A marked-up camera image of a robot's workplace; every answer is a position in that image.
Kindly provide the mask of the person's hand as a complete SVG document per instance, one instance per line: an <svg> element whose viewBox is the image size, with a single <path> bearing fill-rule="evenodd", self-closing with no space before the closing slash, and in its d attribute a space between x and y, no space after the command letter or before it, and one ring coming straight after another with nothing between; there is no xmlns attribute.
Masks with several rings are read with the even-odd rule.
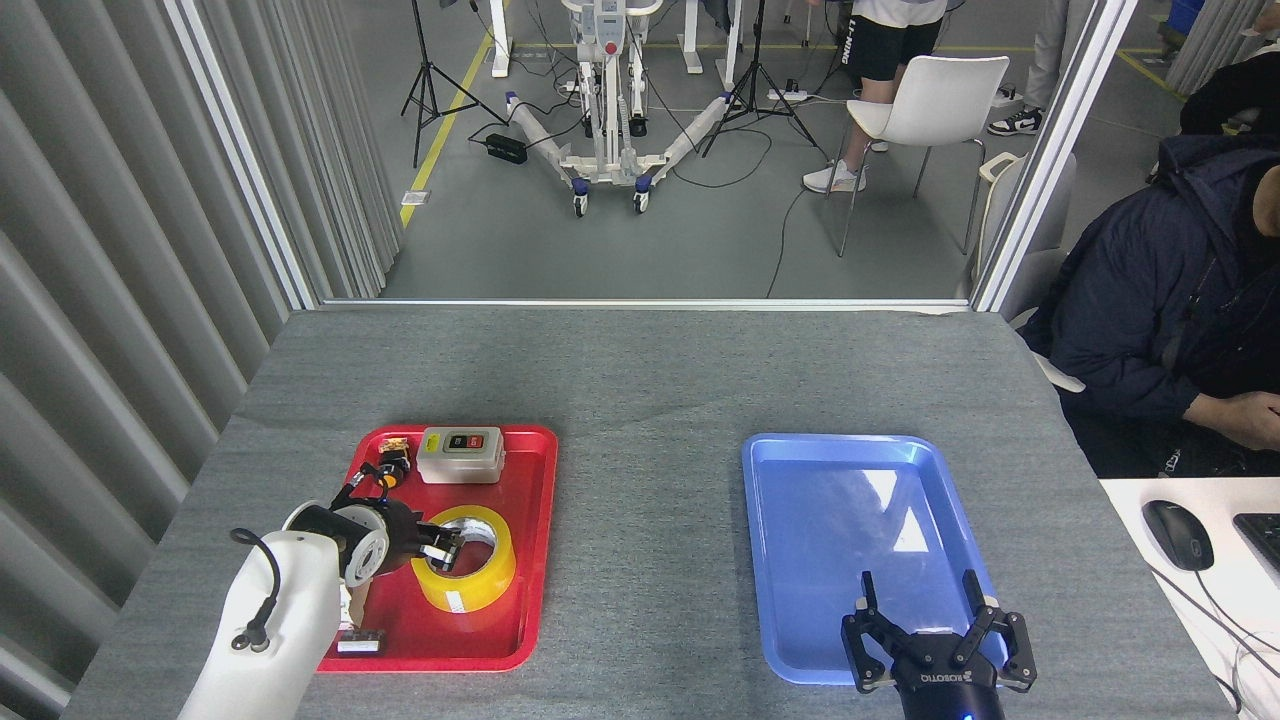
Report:
<svg viewBox="0 0 1280 720"><path fill-rule="evenodd" d="M1279 451L1279 396L1248 392L1229 398L1198 395L1183 418L1251 450Z"/></svg>

